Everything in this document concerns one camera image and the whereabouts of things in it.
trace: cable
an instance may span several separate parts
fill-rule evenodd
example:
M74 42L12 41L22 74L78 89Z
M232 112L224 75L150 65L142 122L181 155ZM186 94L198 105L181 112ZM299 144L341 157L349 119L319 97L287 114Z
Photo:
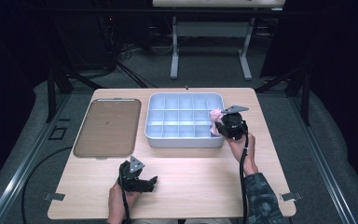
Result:
M59 149L51 154L49 154L46 158L44 158L42 161L40 161L34 168L33 170L31 171L31 173L28 175L27 179L25 180L25 183L24 183L24 186L22 187L22 195L21 195L21 214L22 214L22 223L23 224L26 224L27 223L27 220L25 218L25 191L27 189L27 185L28 185L28 181L31 179L31 176L32 174L34 173L34 171L43 163L45 162L46 160L48 160L50 157L60 153L60 152L63 152L65 150L68 150L68 149L71 149L72 147L65 147L65 148L62 148L62 149Z
M127 203L127 197L126 197L126 192L124 191L124 189L126 188L126 186L123 186L123 175L121 173L122 171L122 168L123 167L123 164L120 165L120 169L119 169L119 176L120 178L118 179L119 181L119 185L121 186L121 194L122 194L122 197L123 197L123 204L124 204L124 210L126 212L126 223L127 224L131 224L131 216L130 216L130 208L129 208L129 205Z
M242 204L243 204L243 219L242 224L246 223L248 217L248 201L246 199L246 186L245 186L245 177L243 177L243 164L245 162L245 157L247 156L248 152L248 144L249 144L249 137L248 132L245 133L246 141L245 147L243 149L240 161L240 180L241 180L241 191L242 191Z
M136 83L138 83L138 85L140 85L142 88L147 88L146 84L142 81L144 80L145 82L147 82L149 85L153 86L153 87L157 87L156 85L154 85L153 83L149 82L147 79L145 79L144 77L142 77L141 75L135 73L134 71L130 70L130 68L128 68L127 66L125 66L124 64L117 62L117 65L130 77L132 78L132 80L134 80Z
M170 26L170 23L169 23L168 20L167 20L167 17L164 17L164 20L165 20L165 23L167 24L168 28L170 29L170 31L171 31L171 33L172 33L172 28L171 28L171 26ZM156 50L156 48L169 48L169 49L167 49L165 52L158 52L158 51ZM172 48L173 48L173 44L171 44L169 47L168 47L168 46L167 46L167 47L153 47L153 46L152 46L151 49L152 49L156 54L162 55L162 54L166 54L166 53L170 52Z

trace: sleeve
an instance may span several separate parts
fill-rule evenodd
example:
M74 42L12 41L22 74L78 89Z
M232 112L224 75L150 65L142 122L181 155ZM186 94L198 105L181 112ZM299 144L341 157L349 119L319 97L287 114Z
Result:
M284 224L277 197L263 174L257 173L245 177L246 196L248 198L248 224Z

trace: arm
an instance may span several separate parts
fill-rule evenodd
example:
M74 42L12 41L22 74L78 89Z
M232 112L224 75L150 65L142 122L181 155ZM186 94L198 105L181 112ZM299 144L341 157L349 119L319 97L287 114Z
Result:
M255 164L255 137L248 133L249 145L247 156L243 164L246 196L249 204L248 224L254 223L284 223L282 212L274 191L263 174L258 173ZM240 161L246 138L238 141L226 138L231 152L237 161Z
M127 192L125 191L127 203L131 209L135 200L139 196L139 192ZM123 196L121 192L121 186L116 183L109 191L109 217L107 223L121 224L122 220L126 216L124 209Z

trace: tray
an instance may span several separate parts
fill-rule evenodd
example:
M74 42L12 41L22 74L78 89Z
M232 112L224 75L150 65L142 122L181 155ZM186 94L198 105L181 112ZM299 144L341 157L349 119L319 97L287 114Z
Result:
M211 133L210 111L224 109L214 92L159 92L150 96L145 135L151 147L221 147Z
M134 150L141 101L96 99L89 104L74 144L77 157L130 156Z

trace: table leg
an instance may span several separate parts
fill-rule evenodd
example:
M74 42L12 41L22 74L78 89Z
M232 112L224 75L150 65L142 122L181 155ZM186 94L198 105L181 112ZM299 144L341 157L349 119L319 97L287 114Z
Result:
M245 77L245 80L248 80L248 81L252 80L252 74L251 74L251 70L249 69L248 61L246 59L246 52L248 51L249 43L252 38L254 24L255 24L255 19L251 19L249 21L248 27L246 28L246 36L245 36L245 39L243 40L242 49L238 50L238 53L240 55L243 76Z
M176 17L172 18L172 64L171 64L171 79L178 78L179 65L179 49L178 49L178 35L176 28Z

